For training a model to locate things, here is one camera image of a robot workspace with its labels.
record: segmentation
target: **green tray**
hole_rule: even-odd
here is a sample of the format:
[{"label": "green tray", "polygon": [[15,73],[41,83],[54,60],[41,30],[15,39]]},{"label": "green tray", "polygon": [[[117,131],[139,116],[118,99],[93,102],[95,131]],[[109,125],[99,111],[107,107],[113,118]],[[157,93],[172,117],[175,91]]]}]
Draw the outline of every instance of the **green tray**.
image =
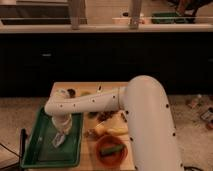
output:
[{"label": "green tray", "polygon": [[176,12],[158,12],[152,14],[153,24],[186,24],[188,21]]},{"label": "green tray", "polygon": [[28,146],[21,163],[22,168],[75,167],[79,164],[83,114],[72,114],[72,129],[65,142],[54,148],[52,140],[57,130],[51,117],[41,108],[37,114]]}]

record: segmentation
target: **food scrap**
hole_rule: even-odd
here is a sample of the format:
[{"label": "food scrap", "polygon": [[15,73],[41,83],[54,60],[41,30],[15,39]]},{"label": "food scrap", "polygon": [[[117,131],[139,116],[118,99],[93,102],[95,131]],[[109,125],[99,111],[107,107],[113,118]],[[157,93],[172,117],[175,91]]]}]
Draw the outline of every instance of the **food scrap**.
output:
[{"label": "food scrap", "polygon": [[109,112],[99,112],[98,113],[98,121],[106,121],[109,118],[112,118],[114,114],[116,114],[117,111],[109,111]]},{"label": "food scrap", "polygon": [[202,105],[202,101],[201,101],[201,98],[202,98],[202,95],[201,94],[198,94],[197,97],[195,97],[194,99],[190,100],[190,101],[187,101],[186,104],[194,109],[195,107],[197,106],[201,106]]},{"label": "food scrap", "polygon": [[95,126],[93,129],[89,129],[84,133],[85,137],[89,137],[93,140],[97,140],[103,135],[109,134],[112,136],[120,136],[128,133],[128,128],[109,128],[107,129],[102,123]]},{"label": "food scrap", "polygon": [[213,108],[209,107],[207,111],[200,115],[200,118],[207,123],[213,121]]},{"label": "food scrap", "polygon": [[213,130],[213,120],[211,120],[211,122],[209,122],[209,123],[206,124],[206,128],[208,130]]},{"label": "food scrap", "polygon": [[70,94],[70,98],[75,98],[76,92],[75,92],[74,89],[71,88],[71,89],[68,89],[67,91],[68,91],[69,94]]}]

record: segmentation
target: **orange bowl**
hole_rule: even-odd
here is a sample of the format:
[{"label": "orange bowl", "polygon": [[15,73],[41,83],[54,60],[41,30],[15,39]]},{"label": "orange bowl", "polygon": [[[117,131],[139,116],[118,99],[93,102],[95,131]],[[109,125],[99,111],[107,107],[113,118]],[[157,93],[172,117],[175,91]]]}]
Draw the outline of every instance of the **orange bowl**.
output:
[{"label": "orange bowl", "polygon": [[100,150],[103,148],[110,148],[115,145],[124,144],[124,142],[111,135],[105,135],[102,138],[100,138],[96,144],[96,156],[98,161],[106,168],[117,168],[121,165],[121,163],[124,161],[124,159],[127,156],[128,150],[125,146],[121,151],[113,153],[111,155],[107,156],[101,156]]}]

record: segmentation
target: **speckled floor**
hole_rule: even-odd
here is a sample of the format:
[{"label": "speckled floor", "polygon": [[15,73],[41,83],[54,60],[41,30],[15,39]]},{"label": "speckled floor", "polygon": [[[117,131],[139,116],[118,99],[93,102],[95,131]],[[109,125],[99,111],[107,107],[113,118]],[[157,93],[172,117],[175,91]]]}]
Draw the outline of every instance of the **speckled floor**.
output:
[{"label": "speckled floor", "polygon": [[[186,100],[194,95],[170,95],[171,111],[177,127],[177,138],[183,164],[213,171],[213,130],[207,130],[200,114],[213,106],[208,96],[203,96],[203,105],[190,109]],[[20,130],[30,134],[37,110],[47,98],[0,98],[0,143],[16,153],[19,152]],[[0,147],[0,167],[5,160],[17,157]]]}]

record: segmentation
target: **black cable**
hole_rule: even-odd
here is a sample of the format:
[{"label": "black cable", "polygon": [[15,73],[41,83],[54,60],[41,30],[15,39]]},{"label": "black cable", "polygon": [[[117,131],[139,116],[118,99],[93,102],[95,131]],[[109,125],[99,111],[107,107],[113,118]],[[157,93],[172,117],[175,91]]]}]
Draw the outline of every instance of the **black cable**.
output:
[{"label": "black cable", "polygon": [[194,167],[194,166],[185,166],[184,170],[186,170],[186,171],[204,171],[203,169],[200,169],[200,168]]},{"label": "black cable", "polygon": [[19,163],[14,163],[14,164],[11,164],[9,166],[5,166],[5,167],[0,168],[0,170],[5,170],[5,169],[11,168],[11,167],[18,166],[18,165],[19,165]]},{"label": "black cable", "polygon": [[0,143],[0,145],[5,148],[6,150],[8,150],[9,152],[13,153],[14,155],[16,155],[17,157],[20,157],[16,152],[10,150],[9,148],[7,148],[5,145],[3,145],[2,143]]}]

